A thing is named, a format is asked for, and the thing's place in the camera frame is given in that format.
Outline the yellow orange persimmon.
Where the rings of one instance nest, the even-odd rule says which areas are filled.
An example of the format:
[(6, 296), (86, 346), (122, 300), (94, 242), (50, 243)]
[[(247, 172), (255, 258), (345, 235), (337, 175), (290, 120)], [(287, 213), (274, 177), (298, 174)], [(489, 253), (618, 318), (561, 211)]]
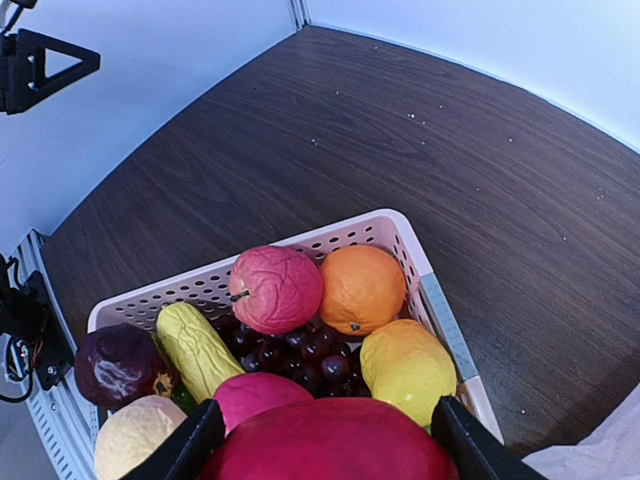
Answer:
[(110, 416), (99, 430), (94, 453), (98, 479), (121, 479), (145, 461), (187, 415), (169, 398), (148, 395)]

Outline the left aluminium frame post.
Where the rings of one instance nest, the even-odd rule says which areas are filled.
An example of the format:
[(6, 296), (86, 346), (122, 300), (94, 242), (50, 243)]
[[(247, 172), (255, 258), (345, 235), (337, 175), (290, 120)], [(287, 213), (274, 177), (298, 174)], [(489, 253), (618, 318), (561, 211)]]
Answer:
[(289, 6), (293, 23), (297, 31), (300, 31), (312, 24), (308, 2), (306, 0), (289, 0)]

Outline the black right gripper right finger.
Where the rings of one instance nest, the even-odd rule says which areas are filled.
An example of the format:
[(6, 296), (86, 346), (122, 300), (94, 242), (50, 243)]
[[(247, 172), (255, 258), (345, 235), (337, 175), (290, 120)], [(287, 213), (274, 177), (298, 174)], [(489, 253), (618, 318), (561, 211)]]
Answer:
[(509, 452), (455, 397), (439, 399), (431, 436), (451, 456), (460, 479), (544, 479)]

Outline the yellow starfruit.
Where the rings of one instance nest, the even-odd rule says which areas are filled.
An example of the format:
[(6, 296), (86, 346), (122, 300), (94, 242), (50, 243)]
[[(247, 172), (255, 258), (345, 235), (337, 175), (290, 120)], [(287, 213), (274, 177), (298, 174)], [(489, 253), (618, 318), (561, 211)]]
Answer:
[(208, 320), (189, 303), (163, 307), (156, 331), (186, 389), (198, 403), (211, 399), (226, 380), (245, 374)]

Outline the pink plastic bag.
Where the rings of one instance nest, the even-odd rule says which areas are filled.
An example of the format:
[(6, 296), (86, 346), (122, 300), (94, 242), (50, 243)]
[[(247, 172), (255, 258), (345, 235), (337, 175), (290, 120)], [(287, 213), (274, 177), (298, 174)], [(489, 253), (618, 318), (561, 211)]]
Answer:
[(529, 454), (523, 462), (548, 479), (638, 479), (639, 386), (585, 439)]

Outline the yellow green pear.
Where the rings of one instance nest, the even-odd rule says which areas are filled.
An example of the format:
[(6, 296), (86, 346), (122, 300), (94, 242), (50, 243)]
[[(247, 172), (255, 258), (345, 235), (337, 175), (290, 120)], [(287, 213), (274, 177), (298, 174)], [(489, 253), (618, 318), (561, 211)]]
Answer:
[(438, 401), (457, 387), (454, 362), (434, 334), (412, 319), (394, 320), (368, 335), (361, 347), (364, 381), (374, 399), (428, 427)]

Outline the small red tangerine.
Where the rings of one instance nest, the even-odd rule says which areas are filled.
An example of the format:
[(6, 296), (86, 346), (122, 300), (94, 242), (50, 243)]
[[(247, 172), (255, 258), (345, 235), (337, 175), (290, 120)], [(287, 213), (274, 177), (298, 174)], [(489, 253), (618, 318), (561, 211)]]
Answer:
[(203, 479), (455, 479), (447, 452), (397, 408), (371, 398), (278, 407), (237, 426)]

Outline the orange fruit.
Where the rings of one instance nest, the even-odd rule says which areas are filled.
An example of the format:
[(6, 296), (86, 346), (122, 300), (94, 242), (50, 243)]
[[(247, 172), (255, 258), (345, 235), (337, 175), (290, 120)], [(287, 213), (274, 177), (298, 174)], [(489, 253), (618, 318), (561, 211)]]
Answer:
[(325, 258), (320, 272), (324, 282), (320, 318), (343, 335), (366, 336), (391, 322), (403, 307), (404, 272), (381, 248), (341, 248)]

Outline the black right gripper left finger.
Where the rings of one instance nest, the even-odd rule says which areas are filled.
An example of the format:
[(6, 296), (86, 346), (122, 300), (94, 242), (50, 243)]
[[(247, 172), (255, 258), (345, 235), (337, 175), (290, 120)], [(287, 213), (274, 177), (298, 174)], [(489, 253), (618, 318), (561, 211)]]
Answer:
[(219, 403), (203, 401), (188, 418), (124, 480), (197, 479), (209, 457), (225, 440)]

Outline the red apple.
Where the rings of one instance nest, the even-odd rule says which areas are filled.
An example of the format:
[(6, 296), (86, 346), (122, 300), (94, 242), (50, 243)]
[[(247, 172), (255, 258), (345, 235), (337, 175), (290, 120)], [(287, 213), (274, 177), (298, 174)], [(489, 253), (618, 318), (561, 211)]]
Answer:
[(235, 261), (229, 291), (235, 317), (262, 334), (284, 334), (311, 321), (323, 298), (316, 264), (289, 247), (260, 246)]
[(237, 426), (260, 413), (314, 397), (292, 380), (272, 373), (252, 372), (225, 380), (213, 399), (219, 404), (228, 436)]

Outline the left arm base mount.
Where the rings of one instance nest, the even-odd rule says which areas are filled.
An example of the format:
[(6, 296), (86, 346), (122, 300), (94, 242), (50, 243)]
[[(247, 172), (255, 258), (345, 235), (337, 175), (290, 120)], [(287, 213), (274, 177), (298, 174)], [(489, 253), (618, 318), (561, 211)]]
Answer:
[(73, 364), (72, 349), (55, 315), (43, 275), (35, 270), (18, 279), (19, 260), (1, 259), (1, 332), (13, 346), (25, 347), (20, 379), (49, 391)]

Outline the red grape bunch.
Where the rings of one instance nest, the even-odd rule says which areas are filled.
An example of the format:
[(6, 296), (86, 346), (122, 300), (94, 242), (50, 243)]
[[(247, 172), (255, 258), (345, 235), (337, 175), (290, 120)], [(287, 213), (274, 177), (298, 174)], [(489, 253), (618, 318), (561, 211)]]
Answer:
[(231, 313), (211, 325), (247, 373), (279, 375), (316, 398), (371, 395), (362, 376), (361, 348), (318, 320), (283, 334), (259, 333)]

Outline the dark purple mangosteen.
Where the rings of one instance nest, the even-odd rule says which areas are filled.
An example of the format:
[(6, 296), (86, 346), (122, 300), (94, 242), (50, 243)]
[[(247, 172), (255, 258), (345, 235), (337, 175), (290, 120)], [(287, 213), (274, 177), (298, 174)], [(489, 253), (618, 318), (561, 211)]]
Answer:
[(154, 335), (128, 323), (88, 334), (76, 352), (74, 375), (86, 400), (112, 411), (148, 395), (169, 397), (181, 383)]

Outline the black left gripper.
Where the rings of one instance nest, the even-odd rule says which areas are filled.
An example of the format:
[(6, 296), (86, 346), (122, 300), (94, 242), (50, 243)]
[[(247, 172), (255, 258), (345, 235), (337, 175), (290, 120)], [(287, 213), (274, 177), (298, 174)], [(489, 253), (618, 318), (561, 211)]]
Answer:
[(1, 112), (32, 108), (97, 72), (99, 53), (54, 37), (20, 29), (1, 35)]

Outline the pink plastic basket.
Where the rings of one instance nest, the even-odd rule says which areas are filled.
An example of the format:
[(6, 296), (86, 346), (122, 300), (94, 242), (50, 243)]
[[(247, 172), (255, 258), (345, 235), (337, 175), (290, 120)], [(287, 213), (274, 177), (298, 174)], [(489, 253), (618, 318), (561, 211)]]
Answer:
[(407, 219), (382, 209), (98, 303), (100, 479), (499, 478), (502, 437)]

